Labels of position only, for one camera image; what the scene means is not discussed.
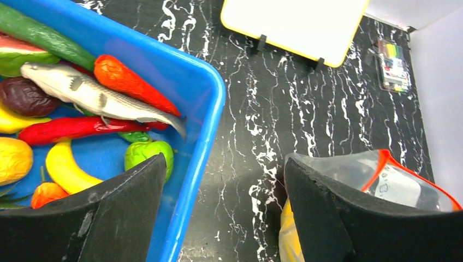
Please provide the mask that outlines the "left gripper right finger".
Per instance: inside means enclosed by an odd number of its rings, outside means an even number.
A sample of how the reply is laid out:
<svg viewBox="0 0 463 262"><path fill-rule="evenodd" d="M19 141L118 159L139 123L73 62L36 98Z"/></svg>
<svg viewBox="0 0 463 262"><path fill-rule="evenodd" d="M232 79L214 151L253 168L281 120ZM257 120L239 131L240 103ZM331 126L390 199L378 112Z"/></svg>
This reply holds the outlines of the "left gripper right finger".
<svg viewBox="0 0 463 262"><path fill-rule="evenodd" d="M306 261L462 261L461 211L382 200L294 157L284 181Z"/></svg>

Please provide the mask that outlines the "clear orange zip bag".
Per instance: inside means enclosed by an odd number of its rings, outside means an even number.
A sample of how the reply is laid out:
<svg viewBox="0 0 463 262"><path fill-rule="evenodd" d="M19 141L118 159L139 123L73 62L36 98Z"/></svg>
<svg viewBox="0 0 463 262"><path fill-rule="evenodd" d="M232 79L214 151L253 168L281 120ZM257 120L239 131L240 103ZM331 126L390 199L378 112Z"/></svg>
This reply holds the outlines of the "clear orange zip bag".
<svg viewBox="0 0 463 262"><path fill-rule="evenodd" d="M445 190L401 165L389 150L332 157L286 155L322 175L379 199L421 210L453 212L462 206Z"/></svg>

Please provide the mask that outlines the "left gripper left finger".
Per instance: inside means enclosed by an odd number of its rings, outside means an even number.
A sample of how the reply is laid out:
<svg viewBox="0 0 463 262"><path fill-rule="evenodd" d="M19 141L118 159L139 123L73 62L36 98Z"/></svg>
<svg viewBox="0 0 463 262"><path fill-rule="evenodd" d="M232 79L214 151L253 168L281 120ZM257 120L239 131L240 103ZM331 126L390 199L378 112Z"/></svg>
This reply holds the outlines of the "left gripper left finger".
<svg viewBox="0 0 463 262"><path fill-rule="evenodd" d="M1 212L1 261L145 261L165 171L159 154L39 209Z"/></svg>

